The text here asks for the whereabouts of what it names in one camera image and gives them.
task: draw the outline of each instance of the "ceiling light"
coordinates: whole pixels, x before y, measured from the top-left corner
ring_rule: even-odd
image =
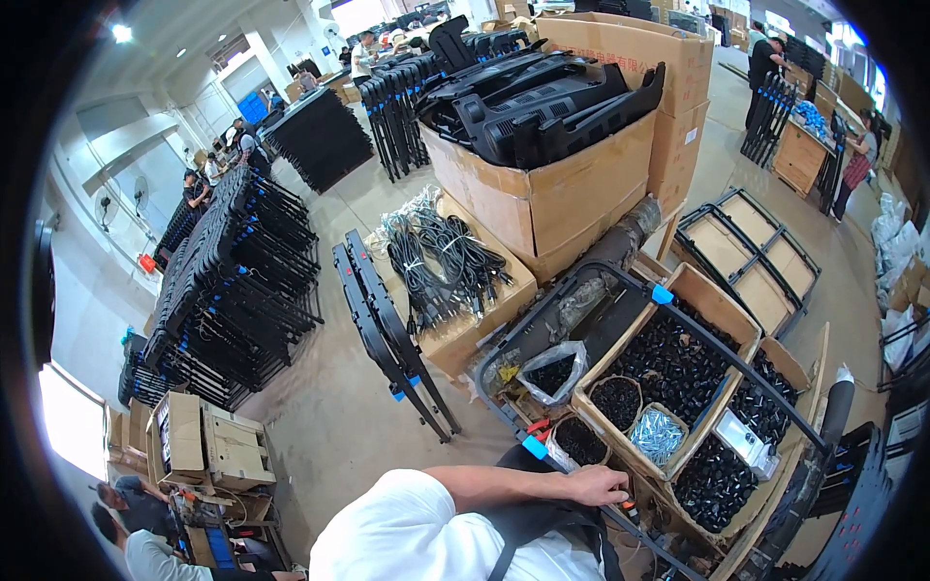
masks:
[[[113,31],[113,36],[116,38],[117,43],[124,43],[128,40],[132,40],[132,29],[128,26],[116,24],[111,30]]]

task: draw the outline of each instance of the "wooden table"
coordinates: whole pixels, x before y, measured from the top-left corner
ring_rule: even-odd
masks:
[[[790,185],[799,196],[810,193],[823,160],[832,148],[808,132],[792,116],[781,134],[772,173]]]

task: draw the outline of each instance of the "blue plastic clip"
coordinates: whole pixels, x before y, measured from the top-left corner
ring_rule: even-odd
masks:
[[[549,454],[549,450],[546,449],[545,444],[533,436],[526,436],[523,440],[523,447],[526,448],[530,454],[535,456],[537,460],[541,460]]]
[[[661,284],[656,284],[652,287],[652,299],[655,300],[660,305],[667,305],[671,303],[671,300],[675,298],[675,295],[671,291]]]

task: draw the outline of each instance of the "black cable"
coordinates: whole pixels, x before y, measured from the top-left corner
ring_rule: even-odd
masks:
[[[424,260],[423,248],[410,218],[398,216],[390,225],[385,225],[385,230],[391,268],[404,280],[410,307],[419,315],[414,322],[413,313],[410,313],[407,333],[414,335],[417,330],[434,328],[445,320],[443,314],[454,316],[452,294]]]
[[[458,304],[467,305],[480,319],[485,303],[493,305],[498,297],[495,283],[513,284],[504,271],[507,260],[503,256],[475,239],[464,220],[443,218],[432,205],[389,220],[385,231],[391,266],[407,289],[411,309],[407,332],[411,335],[434,328],[444,314],[454,316]],[[443,278],[433,272],[425,255],[439,265]]]

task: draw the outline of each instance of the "factory floor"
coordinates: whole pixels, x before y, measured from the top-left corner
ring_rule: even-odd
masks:
[[[715,60],[746,68],[746,55],[719,48]],[[830,323],[826,361],[829,381],[846,362],[857,378],[857,392],[847,429],[884,418],[883,395],[873,390],[879,374],[880,314],[875,301],[874,258],[869,236],[877,216],[877,194],[868,186],[854,191],[844,223],[818,213],[813,200],[800,198],[769,172],[740,155],[743,119],[750,91],[744,80],[714,65],[711,106],[704,128],[686,210],[716,199],[729,186],[746,188],[783,221],[823,268],[808,314],[784,340],[801,365],[813,362],[817,336]],[[353,105],[362,126],[364,111]],[[346,308],[336,272],[328,265],[330,248],[357,229],[363,237],[379,224],[380,215],[398,208],[424,186],[436,183],[421,168],[391,184],[377,156],[353,171],[325,194],[317,196],[284,160],[275,162],[279,179],[299,192],[311,209],[320,236],[320,282],[325,325],[300,346],[295,364],[241,408],[245,416],[266,425],[279,478],[275,506],[291,557],[306,562],[314,539],[345,505],[364,493],[385,471],[420,469],[444,464],[493,464],[515,444],[512,435],[481,404],[467,399],[434,374],[439,389],[464,427],[452,443],[441,445],[422,427],[409,403],[396,403],[387,380],[368,359]],[[654,237],[647,244],[653,254]],[[674,258],[668,259],[673,266]],[[788,560],[807,564],[819,553],[836,517],[807,523],[791,547]],[[627,578],[637,578],[652,564],[648,550],[620,548]]]

